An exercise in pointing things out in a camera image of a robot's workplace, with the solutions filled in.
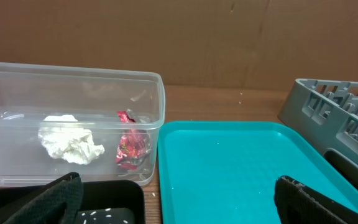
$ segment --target crumpled white tissue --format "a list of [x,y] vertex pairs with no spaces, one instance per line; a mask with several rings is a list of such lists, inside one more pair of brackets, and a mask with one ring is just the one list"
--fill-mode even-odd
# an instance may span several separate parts
[[[47,116],[44,121],[77,121],[73,115]],[[38,139],[50,157],[76,164],[89,164],[104,153],[103,145],[95,146],[92,132],[83,128],[41,127]]]

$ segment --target turquoise tray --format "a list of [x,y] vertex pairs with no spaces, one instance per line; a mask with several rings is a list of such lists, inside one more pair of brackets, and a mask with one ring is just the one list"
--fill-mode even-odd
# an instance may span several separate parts
[[164,124],[163,222],[280,223],[275,181],[289,175],[358,212],[358,191],[294,130],[270,122]]

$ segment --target wooden table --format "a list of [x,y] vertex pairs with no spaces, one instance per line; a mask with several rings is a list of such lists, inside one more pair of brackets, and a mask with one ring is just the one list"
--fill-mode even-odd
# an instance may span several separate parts
[[[285,91],[165,86],[165,121],[274,121],[288,95]],[[161,223],[158,165],[143,187],[146,223]]]

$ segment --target brown cardboard wall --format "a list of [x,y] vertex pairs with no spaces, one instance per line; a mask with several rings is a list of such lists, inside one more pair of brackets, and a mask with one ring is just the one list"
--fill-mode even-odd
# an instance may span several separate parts
[[0,0],[0,62],[151,71],[174,85],[358,81],[358,1]]

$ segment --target red candy wrapper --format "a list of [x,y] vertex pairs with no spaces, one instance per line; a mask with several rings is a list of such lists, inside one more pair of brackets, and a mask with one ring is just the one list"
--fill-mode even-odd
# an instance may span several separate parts
[[[136,123],[126,111],[118,111],[117,115],[121,122]],[[145,156],[149,155],[149,146],[150,138],[146,131],[125,130],[117,147],[117,165],[123,169],[136,170],[144,162]]]

